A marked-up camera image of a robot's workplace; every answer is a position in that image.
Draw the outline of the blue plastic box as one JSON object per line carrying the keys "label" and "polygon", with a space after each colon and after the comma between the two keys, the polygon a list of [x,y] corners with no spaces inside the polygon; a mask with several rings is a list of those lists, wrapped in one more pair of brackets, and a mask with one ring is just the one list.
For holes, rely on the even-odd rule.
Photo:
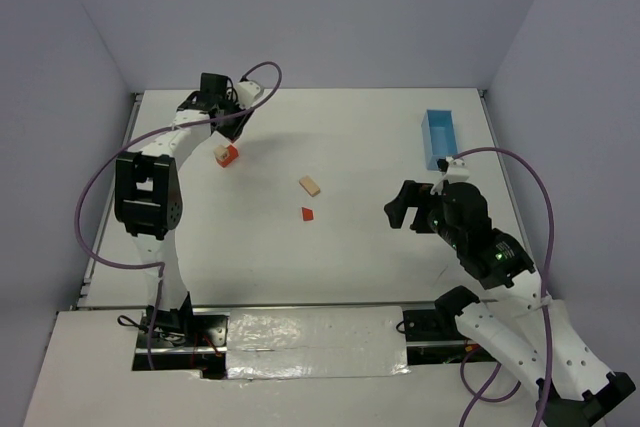
{"label": "blue plastic box", "polygon": [[449,110],[427,110],[422,123],[426,168],[437,171],[437,162],[458,154],[452,113]]}

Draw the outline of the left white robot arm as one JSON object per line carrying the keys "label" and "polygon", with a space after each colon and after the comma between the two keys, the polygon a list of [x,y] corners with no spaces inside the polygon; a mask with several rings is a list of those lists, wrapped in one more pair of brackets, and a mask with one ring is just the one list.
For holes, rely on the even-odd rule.
{"label": "left white robot arm", "polygon": [[183,215],[179,170],[213,133],[235,141],[263,92],[260,84],[246,78],[233,85],[226,76],[203,73],[200,88],[177,107],[168,131],[116,159],[115,217],[132,236],[146,266],[146,322],[156,332],[186,337],[193,324],[175,242]]}

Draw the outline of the red cube block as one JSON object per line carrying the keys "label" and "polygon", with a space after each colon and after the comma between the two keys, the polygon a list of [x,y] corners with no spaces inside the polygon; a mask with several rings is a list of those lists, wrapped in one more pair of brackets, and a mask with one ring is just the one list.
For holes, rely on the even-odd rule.
{"label": "red cube block", "polygon": [[228,145],[226,147],[227,159],[236,159],[239,156],[239,152],[234,145]]}

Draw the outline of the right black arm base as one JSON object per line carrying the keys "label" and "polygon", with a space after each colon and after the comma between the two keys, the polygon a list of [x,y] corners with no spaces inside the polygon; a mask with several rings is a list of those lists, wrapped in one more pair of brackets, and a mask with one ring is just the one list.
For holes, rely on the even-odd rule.
{"label": "right black arm base", "polygon": [[396,331],[405,339],[410,366],[457,364],[479,348],[448,325],[433,307],[404,310]]}

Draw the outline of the natural wood cube with windows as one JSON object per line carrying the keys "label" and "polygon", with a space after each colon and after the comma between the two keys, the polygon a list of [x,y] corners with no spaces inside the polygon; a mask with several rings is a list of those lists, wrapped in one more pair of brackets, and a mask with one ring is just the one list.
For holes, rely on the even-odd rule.
{"label": "natural wood cube with windows", "polygon": [[214,155],[217,159],[219,160],[224,160],[227,155],[228,155],[228,151],[227,148],[223,145],[218,145],[215,149],[214,149]]}

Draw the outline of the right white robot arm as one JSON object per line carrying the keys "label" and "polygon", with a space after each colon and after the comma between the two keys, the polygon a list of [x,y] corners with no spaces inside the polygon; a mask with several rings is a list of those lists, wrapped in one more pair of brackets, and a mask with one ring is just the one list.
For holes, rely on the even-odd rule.
{"label": "right white robot arm", "polygon": [[416,211],[411,230],[446,242],[511,319],[500,320],[476,294],[458,286],[434,302],[440,324],[506,367],[535,397],[542,423],[593,426],[635,392],[630,376],[601,361],[564,307],[544,294],[533,260],[515,237],[493,226],[477,187],[445,183],[436,191],[407,180],[384,207],[391,228],[401,228],[409,208]]}

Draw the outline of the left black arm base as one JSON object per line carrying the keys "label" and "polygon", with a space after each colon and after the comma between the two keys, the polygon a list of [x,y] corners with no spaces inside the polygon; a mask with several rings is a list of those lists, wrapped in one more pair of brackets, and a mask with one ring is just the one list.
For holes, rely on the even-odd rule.
{"label": "left black arm base", "polygon": [[223,380],[227,376],[228,315],[195,314],[186,332],[162,327],[157,316],[151,335],[146,315],[135,320],[122,314],[116,322],[136,332],[133,371],[189,370],[212,380]]}

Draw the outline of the natural wood block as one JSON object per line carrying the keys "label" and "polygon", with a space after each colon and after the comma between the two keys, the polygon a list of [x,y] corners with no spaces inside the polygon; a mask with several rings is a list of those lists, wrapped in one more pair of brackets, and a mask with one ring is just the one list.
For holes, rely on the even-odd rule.
{"label": "natural wood block", "polygon": [[315,197],[321,192],[319,185],[310,176],[300,178],[299,185],[311,197]]}

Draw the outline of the red cube with window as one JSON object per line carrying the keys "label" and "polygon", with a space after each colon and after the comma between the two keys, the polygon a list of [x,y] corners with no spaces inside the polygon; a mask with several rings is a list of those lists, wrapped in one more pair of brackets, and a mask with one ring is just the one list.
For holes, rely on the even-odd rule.
{"label": "red cube with window", "polygon": [[216,162],[223,168],[228,166],[231,162],[233,162],[235,158],[233,156],[227,156],[224,158],[217,158]]}

